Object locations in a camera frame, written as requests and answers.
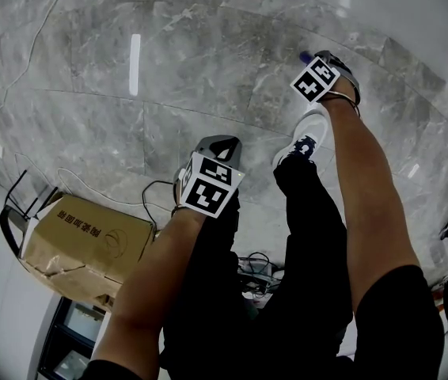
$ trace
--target white sneaker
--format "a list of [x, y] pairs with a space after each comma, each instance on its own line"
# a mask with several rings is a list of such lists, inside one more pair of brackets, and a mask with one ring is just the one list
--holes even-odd
[[271, 165], [275, 169], [289, 156], [300, 156], [310, 160], [316, 153], [328, 133], [326, 117], [317, 111], [310, 111], [304, 116], [294, 129], [293, 142], [281, 149], [274, 156]]

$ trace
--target skin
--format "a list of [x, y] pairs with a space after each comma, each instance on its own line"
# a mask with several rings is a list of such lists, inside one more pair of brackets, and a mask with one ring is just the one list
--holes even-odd
[[[337, 92], [354, 99], [341, 78]], [[325, 101], [336, 143], [336, 164], [347, 221], [348, 270], [353, 308], [384, 274], [419, 265], [408, 238], [404, 210], [375, 137], [345, 100]], [[116, 297], [113, 315], [94, 359], [118, 363], [143, 380], [159, 372], [162, 324], [184, 278], [205, 216], [178, 211]]]

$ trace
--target white cable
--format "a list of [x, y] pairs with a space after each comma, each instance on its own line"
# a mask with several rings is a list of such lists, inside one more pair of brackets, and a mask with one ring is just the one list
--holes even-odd
[[115, 203], [115, 204], [120, 204], [123, 206], [129, 206], [129, 207], [137, 207], [137, 206], [142, 206], [143, 204], [147, 205], [147, 206], [153, 206], [158, 208], [159, 210], [163, 210], [166, 212], [169, 212], [171, 214], [171, 210], [168, 210], [167, 208], [158, 206], [157, 204], [154, 203], [125, 203], [123, 201], [117, 201], [115, 199], [111, 199], [108, 196], [104, 195], [103, 193], [97, 191], [95, 188], [91, 188], [86, 182], [84, 182], [75, 172], [73, 172], [72, 170], [66, 169], [66, 168], [58, 168], [57, 169], [57, 176], [59, 176], [60, 181], [62, 182], [62, 184], [64, 184], [64, 187], [66, 188], [66, 190], [70, 193], [73, 194], [71, 192], [71, 190], [67, 187], [66, 183], [64, 183], [64, 180], [62, 179], [62, 177], [60, 176], [60, 171], [61, 170], [66, 170], [67, 172], [71, 173], [74, 177], [76, 177], [85, 187], [87, 187], [91, 192], [94, 192], [96, 194], [98, 194], [101, 197], [104, 197], [105, 199]]
[[6, 104], [6, 98], [8, 96], [8, 92], [9, 89], [11, 89], [20, 79], [21, 77], [27, 73], [28, 67], [31, 64], [31, 59], [32, 59], [32, 53], [34, 52], [34, 45], [36, 45], [36, 40], [38, 35], [41, 33], [41, 30], [43, 29], [44, 25], [46, 24], [48, 17], [50, 16], [51, 11], [53, 10], [55, 4], [57, 3], [58, 0], [54, 0], [52, 2], [52, 4], [50, 4], [50, 7], [48, 8], [48, 11], [46, 13], [46, 15], [44, 16], [43, 22], [41, 23], [40, 28], [37, 30], [36, 34], [34, 34], [34, 39], [32, 40], [32, 45], [31, 45], [31, 49], [28, 53], [28, 60], [27, 60], [27, 65], [25, 66], [25, 69], [23, 72], [21, 72], [18, 77], [13, 80], [7, 87], [6, 90], [4, 90], [4, 97], [2, 98], [2, 103], [0, 105], [0, 111], [4, 108], [4, 105]]
[[356, 105], [354, 100], [352, 100], [347, 94], [343, 94], [340, 92], [334, 92], [333, 90], [329, 90], [328, 93], [334, 94], [335, 96], [342, 97], [344, 100], [347, 100], [348, 103], [352, 106], [352, 108], [356, 111], [356, 114], [358, 114], [358, 117], [361, 118], [361, 113], [359, 111], [358, 106]]
[[[50, 182], [48, 181], [46, 175], [45, 175], [43, 172], [41, 172], [40, 168], [38, 168], [38, 167], [36, 166], [36, 164], [31, 160], [31, 158], [30, 158], [29, 156], [24, 155], [24, 154], [20, 154], [20, 153], [18, 153], [18, 152], [15, 152], [14, 156], [15, 156], [15, 163], [17, 164], [17, 171], [18, 171], [18, 174], [19, 174], [19, 175], [20, 175], [20, 170], [19, 170], [19, 168], [18, 168], [17, 156], [23, 156], [25, 159], [27, 159], [27, 160], [31, 163], [32, 166], [34, 166], [34, 168], [41, 174], [41, 176], [43, 176], [43, 178], [44, 178], [44, 180], [46, 181], [47, 185], [51, 185]], [[82, 184], [83, 184], [86, 188], [88, 188], [91, 192], [98, 194], [99, 196], [105, 198], [105, 199], [108, 200], [108, 201], [111, 201], [112, 203], [120, 204], [120, 205], [123, 205], [123, 206], [129, 206], [129, 207], [139, 207], [139, 206], [142, 206], [143, 204], [145, 204], [145, 205], [147, 205], [147, 206], [156, 207], [156, 208], [158, 208], [159, 210], [168, 212], [168, 213], [171, 215], [171, 210], [169, 210], [168, 208], [164, 208], [164, 207], [162, 207], [162, 206], [159, 206], [159, 205], [157, 205], [157, 204], [154, 204], [154, 203], [125, 203], [125, 202], [123, 202], [123, 201], [117, 201], [117, 200], [115, 200], [115, 199], [112, 199], [112, 198], [106, 196], [105, 194], [103, 194], [103, 193], [97, 191], [95, 188], [91, 188], [86, 182], [84, 182], [84, 181], [80, 178], [79, 175], [77, 175], [77, 174], [76, 174], [75, 172], [73, 172], [72, 170], [69, 170], [69, 169], [67, 169], [67, 168], [57, 168], [57, 176], [59, 177], [61, 183], [64, 185], [64, 187], [66, 188], [66, 190], [67, 190], [70, 194], [73, 194], [73, 192], [71, 191], [71, 189], [70, 189], [69, 187], [67, 187], [67, 184], [66, 184], [66, 182], [63, 180], [62, 176], [60, 176], [60, 171], [61, 171], [61, 170], [65, 170], [66, 172], [71, 173], [74, 177], [76, 177], [76, 178], [78, 179], [78, 181], [80, 181], [80, 183], [82, 183]]]

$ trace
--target white wall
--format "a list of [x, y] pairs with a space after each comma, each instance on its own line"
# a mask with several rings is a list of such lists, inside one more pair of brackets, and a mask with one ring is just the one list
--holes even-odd
[[0, 231], [0, 379], [35, 378], [58, 301], [18, 263]]

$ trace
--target marble floor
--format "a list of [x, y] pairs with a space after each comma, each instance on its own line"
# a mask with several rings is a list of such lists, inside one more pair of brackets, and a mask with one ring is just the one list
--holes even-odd
[[[136, 96], [132, 34], [141, 35]], [[285, 199], [271, 159], [306, 110], [289, 87], [305, 49], [329, 49], [355, 72], [363, 120], [389, 159], [426, 277], [444, 276], [448, 244], [437, 233], [448, 219], [448, 82], [318, 0], [0, 0], [0, 106], [28, 65], [0, 109], [0, 184], [35, 171], [32, 161], [51, 184], [145, 218], [125, 203], [140, 203], [153, 179], [170, 180], [202, 137], [236, 135], [247, 177], [235, 249], [282, 260]], [[329, 134], [315, 161], [342, 211], [334, 149]], [[167, 186], [153, 186], [147, 201], [173, 206]]]

